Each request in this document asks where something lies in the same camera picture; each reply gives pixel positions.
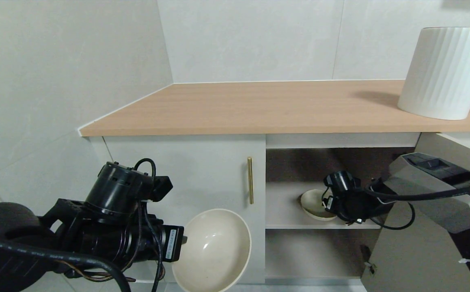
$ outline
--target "cabinet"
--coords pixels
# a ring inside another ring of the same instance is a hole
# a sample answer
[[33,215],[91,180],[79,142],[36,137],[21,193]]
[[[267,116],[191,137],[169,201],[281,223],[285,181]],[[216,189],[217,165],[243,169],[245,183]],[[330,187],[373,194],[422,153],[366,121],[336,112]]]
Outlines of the cabinet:
[[[448,233],[417,213],[403,231],[367,221],[347,226],[316,221],[296,198],[323,188],[330,172],[349,170],[364,181],[378,177],[394,157],[419,151],[470,170],[470,133],[337,133],[288,135],[174,135],[104,137],[113,160],[133,165],[142,157],[168,175],[174,189],[150,212],[168,224],[186,224],[211,208],[240,214],[250,227],[253,249],[239,283],[341,285],[363,283],[369,292],[470,291],[470,273]],[[247,157],[253,159],[255,203],[248,198]],[[148,171],[149,165],[141,170]],[[397,204],[387,225],[408,219]],[[360,245],[368,246],[372,274]],[[166,281],[173,281],[167,273]]]
[[[239,283],[263,283],[265,264],[265,135],[181,135],[104,137],[113,160],[134,165],[149,157],[158,175],[168,175],[174,189],[148,205],[166,224],[185,225],[213,208],[238,213],[248,224],[252,251]],[[248,157],[253,161],[254,204],[248,197]],[[139,170],[150,172],[150,165]],[[174,281],[165,265],[166,281]]]

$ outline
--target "white vase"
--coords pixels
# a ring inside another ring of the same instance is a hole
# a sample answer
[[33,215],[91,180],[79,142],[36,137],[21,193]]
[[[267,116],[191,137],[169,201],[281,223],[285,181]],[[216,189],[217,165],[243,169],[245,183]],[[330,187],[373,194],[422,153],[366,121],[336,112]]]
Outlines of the white vase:
[[467,118],[470,28],[421,30],[398,107],[429,118]]

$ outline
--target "floor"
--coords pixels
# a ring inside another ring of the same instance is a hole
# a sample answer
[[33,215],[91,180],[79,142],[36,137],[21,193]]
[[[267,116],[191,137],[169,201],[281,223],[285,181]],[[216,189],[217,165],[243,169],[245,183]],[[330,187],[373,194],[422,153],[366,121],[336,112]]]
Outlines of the floor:
[[[165,292],[183,292],[175,283],[166,285]],[[283,286],[235,285],[228,292],[367,292],[362,285],[352,286]]]

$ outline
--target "cabinet handle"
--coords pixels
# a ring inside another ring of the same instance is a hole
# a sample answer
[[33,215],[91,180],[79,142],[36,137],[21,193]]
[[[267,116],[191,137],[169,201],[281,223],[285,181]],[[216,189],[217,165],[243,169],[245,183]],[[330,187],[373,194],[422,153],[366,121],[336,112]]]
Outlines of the cabinet handle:
[[255,203],[253,198],[253,161],[248,157],[248,185],[250,187],[250,205]]

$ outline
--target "beige bowl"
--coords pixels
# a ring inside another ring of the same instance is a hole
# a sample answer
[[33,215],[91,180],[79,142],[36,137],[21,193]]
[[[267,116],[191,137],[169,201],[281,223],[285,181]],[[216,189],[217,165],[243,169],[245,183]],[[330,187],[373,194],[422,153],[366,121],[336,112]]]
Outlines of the beige bowl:
[[309,190],[300,197],[300,205],[304,212],[311,218],[320,221],[330,221],[336,218],[336,214],[327,212],[323,206],[322,199],[332,195],[331,189],[325,194],[322,190]]
[[248,225],[237,213],[212,209],[185,227],[186,244],[172,264],[177,284],[186,292],[223,292],[242,276],[251,253]]

